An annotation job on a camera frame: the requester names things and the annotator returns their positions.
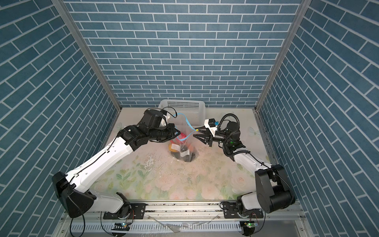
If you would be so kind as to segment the red chili pepper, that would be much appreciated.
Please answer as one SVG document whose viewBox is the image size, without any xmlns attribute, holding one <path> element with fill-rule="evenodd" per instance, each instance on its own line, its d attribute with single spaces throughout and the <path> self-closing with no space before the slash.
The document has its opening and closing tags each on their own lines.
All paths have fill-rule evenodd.
<svg viewBox="0 0 379 237">
<path fill-rule="evenodd" d="M 178 139 L 179 141 L 185 141 L 187 140 L 187 135 L 184 134 L 184 133 L 181 133 L 176 139 Z"/>
</svg>

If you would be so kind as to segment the yellow lemon food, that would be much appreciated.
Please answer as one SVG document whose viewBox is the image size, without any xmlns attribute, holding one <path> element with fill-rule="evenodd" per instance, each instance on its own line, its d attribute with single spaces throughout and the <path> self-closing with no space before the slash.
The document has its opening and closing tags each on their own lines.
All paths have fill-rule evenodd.
<svg viewBox="0 0 379 237">
<path fill-rule="evenodd" d="M 169 150 L 171 152 L 180 152 L 181 151 L 181 146 L 177 144 L 170 144 Z"/>
</svg>

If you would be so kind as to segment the clear zip top bag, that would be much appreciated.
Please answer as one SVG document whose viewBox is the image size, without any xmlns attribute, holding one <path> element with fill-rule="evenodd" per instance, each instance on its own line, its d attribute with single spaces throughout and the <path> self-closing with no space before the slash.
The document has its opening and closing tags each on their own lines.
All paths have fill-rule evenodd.
<svg viewBox="0 0 379 237">
<path fill-rule="evenodd" d="M 188 119 L 186 118 L 186 116 L 182 113 L 179 113 L 177 114 L 176 118 L 171 118 L 169 120 L 171 123 L 174 123 L 176 128 L 181 132 L 181 133 L 184 133 L 187 135 L 187 140 L 185 141 L 179 141 L 178 139 L 173 139 L 170 141 L 169 145 L 168 145 L 168 150 L 169 150 L 169 147 L 170 147 L 170 144 L 177 144 L 177 145 L 180 145 L 181 146 L 181 151 L 182 150 L 187 150 L 187 149 L 196 149 L 195 147 L 195 138 L 193 137 L 193 134 L 196 132 L 195 131 L 195 127 L 193 127 Z M 170 152 L 170 155 L 173 157 L 173 158 L 176 158 L 177 160 L 179 160 L 179 156 L 180 156 L 180 152 Z"/>
</svg>

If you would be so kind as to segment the black avocado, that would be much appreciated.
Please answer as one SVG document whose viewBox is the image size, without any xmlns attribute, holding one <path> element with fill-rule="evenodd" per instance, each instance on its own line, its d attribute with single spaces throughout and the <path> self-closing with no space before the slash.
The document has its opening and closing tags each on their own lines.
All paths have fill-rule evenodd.
<svg viewBox="0 0 379 237">
<path fill-rule="evenodd" d="M 193 162 L 197 158 L 198 152 L 196 149 L 187 149 L 180 152 L 179 160 L 186 163 Z"/>
</svg>

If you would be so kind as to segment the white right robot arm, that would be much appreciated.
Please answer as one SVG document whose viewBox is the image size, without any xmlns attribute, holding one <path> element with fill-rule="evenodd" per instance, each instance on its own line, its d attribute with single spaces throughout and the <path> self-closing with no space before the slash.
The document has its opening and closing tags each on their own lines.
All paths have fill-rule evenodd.
<svg viewBox="0 0 379 237">
<path fill-rule="evenodd" d="M 286 171 L 281 165 L 272 165 L 254 156 L 240 140 L 239 123 L 229 121 L 221 129 L 213 119 L 207 119 L 204 126 L 195 129 L 194 137 L 212 146 L 221 143 L 223 153 L 232 161 L 254 173 L 256 190 L 237 197 L 236 208 L 241 217 L 251 216 L 253 210 L 261 209 L 272 213 L 295 203 Z"/>
</svg>

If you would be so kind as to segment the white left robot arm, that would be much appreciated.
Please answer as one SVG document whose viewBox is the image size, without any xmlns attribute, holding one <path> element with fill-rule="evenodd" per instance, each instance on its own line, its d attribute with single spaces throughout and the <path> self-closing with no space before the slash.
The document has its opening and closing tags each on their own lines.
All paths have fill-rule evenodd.
<svg viewBox="0 0 379 237">
<path fill-rule="evenodd" d="M 106 194 L 91 191 L 90 187 L 113 165 L 149 142 L 165 143 L 180 135 L 175 125 L 148 128 L 130 125 L 120 130 L 104 149 L 79 165 L 63 173 L 57 172 L 52 183 L 58 200 L 70 216 L 77 218 L 86 212 L 108 212 L 119 219 L 131 215 L 130 201 L 120 192 Z"/>
</svg>

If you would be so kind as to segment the white perforated plastic basket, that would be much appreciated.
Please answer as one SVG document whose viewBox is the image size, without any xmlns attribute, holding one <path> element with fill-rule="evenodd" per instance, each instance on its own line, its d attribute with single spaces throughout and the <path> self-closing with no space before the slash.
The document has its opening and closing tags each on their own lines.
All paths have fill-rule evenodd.
<svg viewBox="0 0 379 237">
<path fill-rule="evenodd" d="M 175 115 L 171 107 L 174 108 L 178 114 L 184 114 L 193 127 L 204 125 L 206 112 L 205 103 L 203 101 L 164 99 L 158 106 L 158 108 L 170 111 Z"/>
</svg>

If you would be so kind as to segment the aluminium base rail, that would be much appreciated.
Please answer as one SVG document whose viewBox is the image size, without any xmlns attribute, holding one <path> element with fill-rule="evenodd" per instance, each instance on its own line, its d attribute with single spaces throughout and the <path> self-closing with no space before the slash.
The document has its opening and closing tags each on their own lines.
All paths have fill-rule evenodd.
<svg viewBox="0 0 379 237">
<path fill-rule="evenodd" d="M 145 201 L 133 202 L 128 219 L 112 214 L 89 212 L 84 218 L 72 220 L 64 215 L 54 237 L 131 237 L 205 233 L 239 237 L 311 237 L 310 225 L 300 204 L 266 214 L 254 209 L 239 214 L 232 201 Z"/>
</svg>

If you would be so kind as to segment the aluminium corner post left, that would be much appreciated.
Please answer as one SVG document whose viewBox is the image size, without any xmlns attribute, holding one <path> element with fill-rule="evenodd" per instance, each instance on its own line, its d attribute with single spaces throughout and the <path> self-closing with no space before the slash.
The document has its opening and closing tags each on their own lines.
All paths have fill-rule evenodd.
<svg viewBox="0 0 379 237">
<path fill-rule="evenodd" d="M 66 24 L 68 30 L 72 34 L 76 43 L 78 44 L 83 55 L 87 59 L 89 65 L 91 66 L 91 69 L 93 70 L 93 72 L 97 76 L 98 81 L 103 86 L 104 90 L 106 91 L 107 95 L 109 96 L 110 100 L 112 101 L 113 105 L 115 106 L 117 112 L 120 113 L 122 110 L 122 106 L 120 105 L 115 94 L 113 93 L 113 91 L 112 91 L 109 83 L 107 82 L 102 70 L 100 69 L 100 67 L 99 67 L 98 63 L 96 62 L 90 48 L 88 47 L 84 37 L 82 36 L 79 28 L 77 27 L 73 17 L 69 13 L 64 1 L 52 0 L 52 3 L 54 5 L 54 7 L 56 8 L 56 10 L 58 11 L 60 17 L 62 18 L 62 20 Z"/>
</svg>

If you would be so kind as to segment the aluminium corner post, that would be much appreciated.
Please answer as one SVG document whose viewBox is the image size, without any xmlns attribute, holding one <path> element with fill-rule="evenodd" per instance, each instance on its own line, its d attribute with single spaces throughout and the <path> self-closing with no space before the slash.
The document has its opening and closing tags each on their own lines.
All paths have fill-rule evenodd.
<svg viewBox="0 0 379 237">
<path fill-rule="evenodd" d="M 120 105 L 115 94 L 113 93 L 113 91 L 112 91 L 109 83 L 107 82 L 102 70 L 100 69 L 100 67 L 99 67 L 98 63 L 96 62 L 90 48 L 88 47 L 84 37 L 82 36 L 79 28 L 77 27 L 73 17 L 69 13 L 64 1 L 52 0 L 52 3 L 54 5 L 54 7 L 56 8 L 56 10 L 58 11 L 60 17 L 62 18 L 62 20 L 66 24 L 68 30 L 72 34 L 76 43 L 78 44 L 83 55 L 87 59 L 89 65 L 91 66 L 91 69 L 93 70 L 93 72 L 97 76 L 98 81 L 103 86 L 104 90 L 106 91 L 107 95 L 109 96 L 110 100 L 112 101 L 113 105 L 115 106 L 117 112 L 120 113 L 122 110 L 122 106 Z"/>
<path fill-rule="evenodd" d="M 291 46 L 291 43 L 292 43 L 292 41 L 293 41 L 293 39 L 294 39 L 294 37 L 295 37 L 299 27 L 300 27 L 300 24 L 301 24 L 301 22 L 305 16 L 305 13 L 308 10 L 308 7 L 310 6 L 310 3 L 311 3 L 311 0 L 304 0 L 301 2 L 300 6 L 298 8 L 298 10 L 295 14 L 295 17 L 294 17 L 294 21 L 289 28 L 287 36 L 284 39 L 283 45 L 280 49 L 280 52 L 277 55 L 275 63 L 273 65 L 271 72 L 270 72 L 269 76 L 267 77 L 267 81 L 263 87 L 262 93 L 261 93 L 261 95 L 257 101 L 256 107 L 255 107 L 256 111 L 260 111 L 260 109 L 262 108 L 264 100 L 268 95 L 270 87 L 272 86 L 272 84 L 275 80 L 275 77 L 276 77 L 276 75 L 280 69 L 280 66 L 282 65 L 283 60 L 284 60 L 284 58 L 285 58 L 285 56 L 289 50 L 289 47 Z"/>
</svg>

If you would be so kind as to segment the aluminium corner post right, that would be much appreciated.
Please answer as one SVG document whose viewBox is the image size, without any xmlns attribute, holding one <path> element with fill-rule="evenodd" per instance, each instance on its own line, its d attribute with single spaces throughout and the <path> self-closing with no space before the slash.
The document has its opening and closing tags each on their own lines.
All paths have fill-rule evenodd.
<svg viewBox="0 0 379 237">
<path fill-rule="evenodd" d="M 275 77 L 276 77 L 276 75 L 280 69 L 280 66 L 282 65 L 283 60 L 284 60 L 284 58 L 285 58 L 285 56 L 289 50 L 289 47 L 291 46 L 291 43 L 292 43 L 292 41 L 293 41 L 293 39 L 294 39 L 294 37 L 295 37 L 299 27 L 300 27 L 300 24 L 301 24 L 301 22 L 305 16 L 305 13 L 308 10 L 308 7 L 310 6 L 310 3 L 311 3 L 311 0 L 304 0 L 301 2 L 300 6 L 298 8 L 298 10 L 295 14 L 295 17 L 294 17 L 294 21 L 289 28 L 287 36 L 284 39 L 283 45 L 280 49 L 280 52 L 277 55 L 275 63 L 273 65 L 271 72 L 270 72 L 269 76 L 267 77 L 267 81 L 263 87 L 262 93 L 261 93 L 261 95 L 257 101 L 256 107 L 255 107 L 256 111 L 260 111 L 260 109 L 262 108 L 264 100 L 268 95 L 270 87 L 272 86 L 272 84 L 275 80 Z"/>
</svg>

